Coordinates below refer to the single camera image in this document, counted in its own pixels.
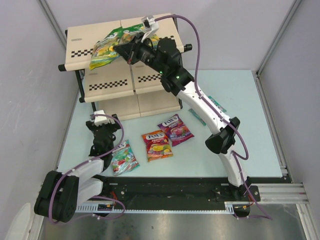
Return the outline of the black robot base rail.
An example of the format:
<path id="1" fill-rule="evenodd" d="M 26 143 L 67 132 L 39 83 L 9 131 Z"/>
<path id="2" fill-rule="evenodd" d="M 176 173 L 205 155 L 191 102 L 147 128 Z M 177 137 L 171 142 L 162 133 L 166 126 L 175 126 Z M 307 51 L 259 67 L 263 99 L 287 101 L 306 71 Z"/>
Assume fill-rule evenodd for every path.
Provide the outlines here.
<path id="1" fill-rule="evenodd" d="M 101 177 L 102 192 L 80 213 L 237 213 L 246 217 L 261 200 L 259 188 L 231 186 L 225 177 Z"/>

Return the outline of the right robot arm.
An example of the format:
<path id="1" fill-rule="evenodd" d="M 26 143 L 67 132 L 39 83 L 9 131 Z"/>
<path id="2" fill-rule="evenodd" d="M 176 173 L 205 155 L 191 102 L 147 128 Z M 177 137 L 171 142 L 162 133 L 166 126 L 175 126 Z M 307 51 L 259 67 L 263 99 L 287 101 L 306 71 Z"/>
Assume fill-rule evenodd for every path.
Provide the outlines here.
<path id="1" fill-rule="evenodd" d="M 235 151 L 240 120 L 221 112 L 204 94 L 196 79 L 180 64 L 181 52 L 173 39 L 163 38 L 153 47 L 149 39 L 142 39 L 143 35 L 140 32 L 130 42 L 118 44 L 113 49 L 129 65 L 142 62 L 159 73 L 164 90 L 195 110 L 211 132 L 205 145 L 219 156 L 234 198 L 240 200 L 242 195 L 249 195 L 253 199 L 249 188 L 251 180 L 240 164 L 242 156 Z"/>

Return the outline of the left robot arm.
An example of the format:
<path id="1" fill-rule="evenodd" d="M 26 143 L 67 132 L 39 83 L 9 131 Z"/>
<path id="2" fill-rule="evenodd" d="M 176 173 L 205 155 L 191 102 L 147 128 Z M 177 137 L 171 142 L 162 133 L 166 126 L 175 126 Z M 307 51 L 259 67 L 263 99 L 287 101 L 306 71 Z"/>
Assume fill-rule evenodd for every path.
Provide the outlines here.
<path id="1" fill-rule="evenodd" d="M 112 162 L 117 148 L 115 133 L 123 130 L 116 114 L 96 111 L 85 123 L 93 134 L 89 157 L 66 172 L 49 171 L 36 198 L 33 211 L 48 218 L 53 224 L 69 222 L 76 208 L 103 191 L 99 177 Z"/>

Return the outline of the green spring tea candy bag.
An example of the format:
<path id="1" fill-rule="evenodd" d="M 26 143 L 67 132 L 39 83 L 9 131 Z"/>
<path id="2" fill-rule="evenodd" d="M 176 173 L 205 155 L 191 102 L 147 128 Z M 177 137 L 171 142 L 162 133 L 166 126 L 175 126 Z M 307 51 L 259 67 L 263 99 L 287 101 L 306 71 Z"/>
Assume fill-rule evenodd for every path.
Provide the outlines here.
<path id="1" fill-rule="evenodd" d="M 142 35 L 146 33 L 146 28 L 142 23 L 131 25 L 128 27 L 122 27 L 122 36 L 119 43 L 127 44 L 133 39 L 136 34 L 139 33 L 143 33 Z M 152 41 L 152 45 L 155 48 L 158 45 L 160 38 L 156 34 L 153 34 L 148 38 Z"/>

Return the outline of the orange fruits candy bag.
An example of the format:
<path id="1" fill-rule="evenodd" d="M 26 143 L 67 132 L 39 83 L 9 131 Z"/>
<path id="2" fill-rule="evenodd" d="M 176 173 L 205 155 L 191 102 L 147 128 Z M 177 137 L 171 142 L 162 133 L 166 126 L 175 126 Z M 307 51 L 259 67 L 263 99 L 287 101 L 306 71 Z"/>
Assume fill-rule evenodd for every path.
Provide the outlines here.
<path id="1" fill-rule="evenodd" d="M 141 136 L 146 146 L 148 162 L 174 156 L 169 138 L 162 130 L 145 133 Z"/>

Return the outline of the purple berries candy bag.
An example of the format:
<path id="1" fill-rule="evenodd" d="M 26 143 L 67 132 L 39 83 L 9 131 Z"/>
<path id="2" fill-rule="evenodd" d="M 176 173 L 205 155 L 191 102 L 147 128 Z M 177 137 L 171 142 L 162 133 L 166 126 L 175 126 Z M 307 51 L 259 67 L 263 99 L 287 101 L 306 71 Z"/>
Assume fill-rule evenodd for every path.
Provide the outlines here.
<path id="1" fill-rule="evenodd" d="M 157 126 L 170 139 L 173 147 L 194 137 L 178 114 L 173 115 Z"/>

